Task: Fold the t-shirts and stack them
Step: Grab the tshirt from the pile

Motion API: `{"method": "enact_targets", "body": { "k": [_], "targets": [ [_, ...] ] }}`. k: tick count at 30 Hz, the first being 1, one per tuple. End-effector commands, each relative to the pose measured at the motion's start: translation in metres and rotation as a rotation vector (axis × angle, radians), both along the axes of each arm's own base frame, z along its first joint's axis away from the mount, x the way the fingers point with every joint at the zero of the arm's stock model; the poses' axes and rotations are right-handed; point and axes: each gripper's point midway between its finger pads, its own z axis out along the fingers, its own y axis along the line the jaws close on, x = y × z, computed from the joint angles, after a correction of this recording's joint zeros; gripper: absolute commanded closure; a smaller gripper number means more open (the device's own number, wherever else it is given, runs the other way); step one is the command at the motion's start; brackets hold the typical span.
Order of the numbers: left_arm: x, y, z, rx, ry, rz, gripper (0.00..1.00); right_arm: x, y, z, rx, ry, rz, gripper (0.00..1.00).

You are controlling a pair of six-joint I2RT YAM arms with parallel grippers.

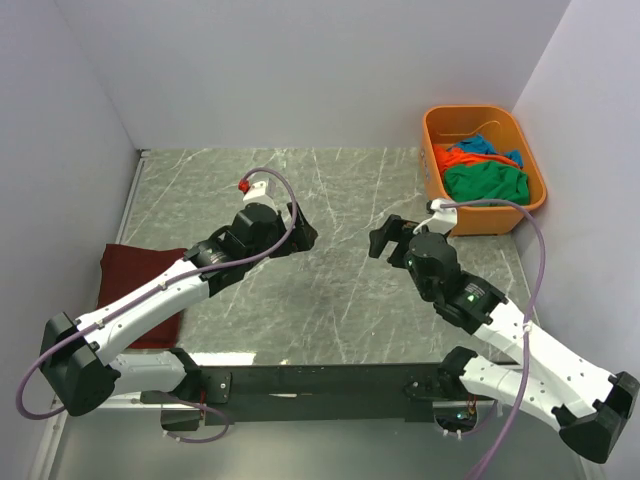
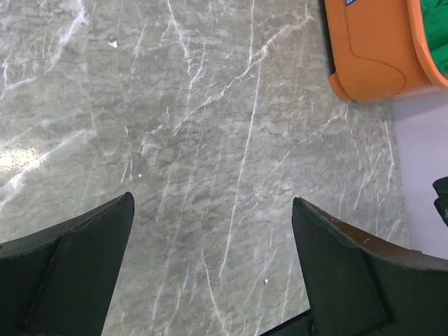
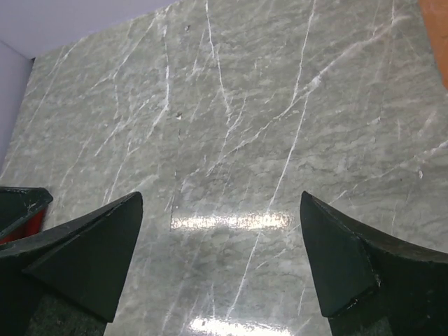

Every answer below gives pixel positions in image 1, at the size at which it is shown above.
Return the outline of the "green t shirt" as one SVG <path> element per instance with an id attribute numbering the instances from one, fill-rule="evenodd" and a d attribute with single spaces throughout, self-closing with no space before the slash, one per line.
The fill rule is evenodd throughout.
<path id="1" fill-rule="evenodd" d="M 443 185 L 456 202 L 481 199 L 501 199 L 519 205 L 530 202 L 528 175 L 497 161 L 449 168 L 444 173 Z"/>

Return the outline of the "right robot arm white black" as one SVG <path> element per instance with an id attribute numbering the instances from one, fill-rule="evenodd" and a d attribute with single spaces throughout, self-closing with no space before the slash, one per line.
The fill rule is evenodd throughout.
<path id="1" fill-rule="evenodd" d="M 396 247 L 388 263 L 408 271 L 420 297 L 449 324 L 492 345 L 520 365 L 501 367 L 457 347 L 440 365 L 439 387 L 460 399 L 486 396 L 541 420 L 581 457 L 605 463 L 632 416 L 639 382 L 611 373 L 577 355 L 538 325 L 488 281 L 464 271 L 446 236 L 433 220 L 387 218 L 369 234 L 369 255 Z"/>

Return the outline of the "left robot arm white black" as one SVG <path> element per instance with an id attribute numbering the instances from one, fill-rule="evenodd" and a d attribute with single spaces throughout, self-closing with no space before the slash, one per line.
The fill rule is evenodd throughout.
<path id="1" fill-rule="evenodd" d="M 250 203 L 233 222 L 196 243 L 165 272 L 121 299 L 76 319 L 59 313 L 46 324 L 39 365 L 64 409 L 81 416 L 113 395 L 159 390 L 193 399 L 199 367 L 182 350 L 129 354 L 127 348 L 171 316 L 240 282 L 264 258 L 309 251 L 318 237 L 299 206 L 280 212 Z"/>

